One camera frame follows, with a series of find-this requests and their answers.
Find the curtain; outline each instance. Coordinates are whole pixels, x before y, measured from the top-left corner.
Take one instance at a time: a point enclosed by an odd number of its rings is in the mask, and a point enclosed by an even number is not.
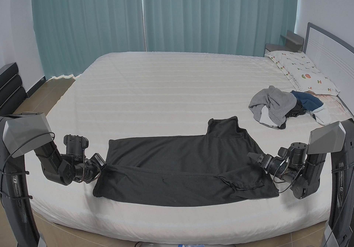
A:
[[[145,51],[141,0],[32,0],[45,76],[81,74],[109,52]]]
[[[294,31],[297,0],[144,0],[147,51],[263,56]]]

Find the bed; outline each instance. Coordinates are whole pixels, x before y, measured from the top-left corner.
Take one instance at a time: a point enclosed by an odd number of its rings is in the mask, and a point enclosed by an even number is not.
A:
[[[307,41],[319,41],[315,35],[308,39],[308,35]],[[65,152],[61,138],[78,134],[89,139],[86,156],[98,152],[105,158],[109,139],[205,134],[210,118],[236,115],[240,127],[247,129],[264,153],[275,156],[281,146],[288,147],[294,141],[307,143],[310,131],[320,125],[309,114],[289,118],[285,130],[256,122],[248,104],[255,93],[269,85],[283,91],[294,89],[268,58],[109,53],[85,70],[47,119],[61,153]],[[340,98],[348,101],[345,93]],[[338,97],[320,99],[332,120],[351,117]],[[95,183],[61,186],[46,180],[33,153],[25,155],[25,163],[35,211],[55,223],[124,240],[236,244],[308,227],[328,219],[330,212],[330,161],[325,162],[318,191],[303,200],[288,190],[276,198],[203,207],[162,207],[95,198]],[[278,184],[280,190],[286,186]]]

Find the gray sweater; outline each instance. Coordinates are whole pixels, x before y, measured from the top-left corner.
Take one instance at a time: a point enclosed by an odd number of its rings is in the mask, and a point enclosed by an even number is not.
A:
[[[279,127],[286,121],[286,113],[296,105],[296,97],[292,93],[281,91],[273,85],[256,93],[248,108],[253,117],[259,122],[263,106],[268,107],[269,118]]]

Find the baseboard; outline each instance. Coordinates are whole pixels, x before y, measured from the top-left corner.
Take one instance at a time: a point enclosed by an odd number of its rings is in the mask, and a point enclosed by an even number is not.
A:
[[[44,77],[43,77],[42,79],[40,79],[33,87],[31,87],[31,88],[27,91],[27,97],[29,98],[31,95],[33,95],[34,92],[35,92],[36,90],[38,90],[38,89],[41,87],[41,85],[43,85],[45,82],[46,82],[46,78],[45,78],[45,76],[44,76]]]

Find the floral pillow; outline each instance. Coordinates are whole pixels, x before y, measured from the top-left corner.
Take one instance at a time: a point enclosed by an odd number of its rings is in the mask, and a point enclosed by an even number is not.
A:
[[[297,91],[338,95],[339,90],[303,52],[272,51],[265,55],[283,71]]]

